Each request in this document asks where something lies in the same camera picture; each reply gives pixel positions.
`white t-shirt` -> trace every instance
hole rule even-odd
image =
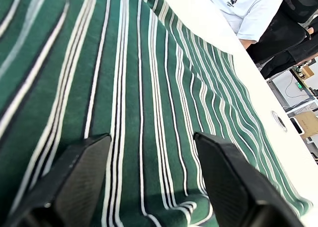
[[[283,0],[211,0],[240,39],[259,41]]]

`green striped cloth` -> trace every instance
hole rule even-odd
[[[108,132],[92,226],[217,226],[194,131],[236,144],[299,216],[311,207],[232,56],[164,0],[0,0],[0,91],[0,224],[69,144]]]

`cardboard box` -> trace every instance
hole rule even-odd
[[[302,139],[318,134],[318,118],[313,111],[298,114],[295,118],[305,131],[305,133],[301,136]]]
[[[315,73],[309,68],[309,66],[304,66],[302,73],[305,75],[304,80],[308,79],[309,77],[312,77]]]

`person's hand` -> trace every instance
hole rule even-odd
[[[311,35],[315,32],[313,27],[308,28],[307,31]]]

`table surface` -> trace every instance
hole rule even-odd
[[[318,206],[318,166],[221,12],[210,0],[166,0],[185,26],[207,42],[234,56],[236,73],[249,91],[251,102],[266,129],[268,138],[295,189]],[[278,126],[275,111],[287,127]],[[316,226],[318,208],[312,208],[301,221]]]

